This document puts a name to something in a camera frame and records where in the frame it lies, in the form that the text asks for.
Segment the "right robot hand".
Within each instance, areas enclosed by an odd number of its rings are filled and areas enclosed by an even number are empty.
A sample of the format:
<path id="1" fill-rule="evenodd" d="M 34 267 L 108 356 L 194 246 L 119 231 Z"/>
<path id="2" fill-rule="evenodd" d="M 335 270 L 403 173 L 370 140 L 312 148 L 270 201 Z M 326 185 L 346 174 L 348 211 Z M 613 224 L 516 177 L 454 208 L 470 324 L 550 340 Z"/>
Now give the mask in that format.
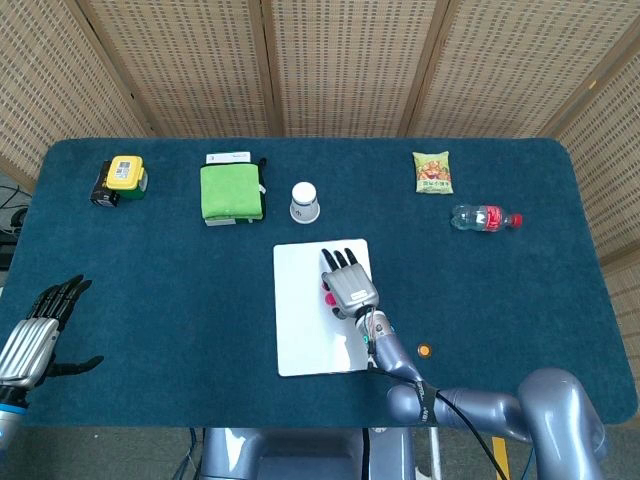
<path id="1" fill-rule="evenodd" d="M 326 301 L 339 319 L 358 320 L 379 305 L 379 294 L 351 249 L 321 250 L 329 268 L 321 275 Z"/>

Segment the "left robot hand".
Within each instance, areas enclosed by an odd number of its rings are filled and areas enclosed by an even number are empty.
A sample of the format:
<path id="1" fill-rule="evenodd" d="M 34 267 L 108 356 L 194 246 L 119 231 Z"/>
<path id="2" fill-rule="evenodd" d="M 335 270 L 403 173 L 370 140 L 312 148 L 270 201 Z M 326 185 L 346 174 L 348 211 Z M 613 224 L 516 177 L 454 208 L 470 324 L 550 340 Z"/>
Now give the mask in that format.
<path id="1" fill-rule="evenodd" d="M 48 377 L 89 372 L 104 358 L 94 356 L 84 363 L 59 364 L 55 348 L 80 296 L 92 282 L 77 275 L 42 291 L 26 318 L 19 321 L 1 350 L 1 385 L 30 391 Z"/>

